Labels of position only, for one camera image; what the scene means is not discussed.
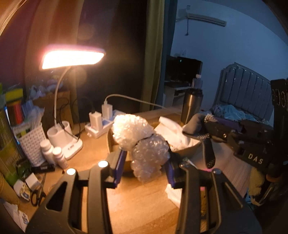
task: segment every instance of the black scissors handle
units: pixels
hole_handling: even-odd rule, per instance
[[[39,190],[34,190],[32,192],[32,195],[31,195],[32,206],[34,206],[34,207],[40,206],[43,198],[44,199],[46,198],[46,194],[44,192],[40,193]]]

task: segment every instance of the bubble wrap bundle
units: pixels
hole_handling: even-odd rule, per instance
[[[161,175],[161,165],[170,158],[169,145],[145,119],[130,114],[118,115],[112,131],[120,147],[131,152],[131,168],[139,181],[149,182]]]

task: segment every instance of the metal headboard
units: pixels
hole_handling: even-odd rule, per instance
[[[270,120],[273,112],[270,81],[234,63],[222,70],[214,104],[231,104],[257,119]]]

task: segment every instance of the desk lamp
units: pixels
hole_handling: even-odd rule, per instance
[[[65,67],[55,89],[54,126],[48,129],[47,136],[54,147],[58,146],[62,148],[63,154],[68,160],[82,149],[83,142],[72,134],[68,121],[62,121],[61,124],[57,123],[56,103],[60,83],[72,66],[96,64],[103,58],[105,51],[95,47],[63,44],[48,45],[44,51],[43,59],[39,67],[40,71]]]

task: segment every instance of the plastic basket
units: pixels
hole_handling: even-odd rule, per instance
[[[40,126],[18,139],[24,153],[34,167],[38,167],[45,162],[40,148],[40,142],[45,139],[46,136],[42,123]]]

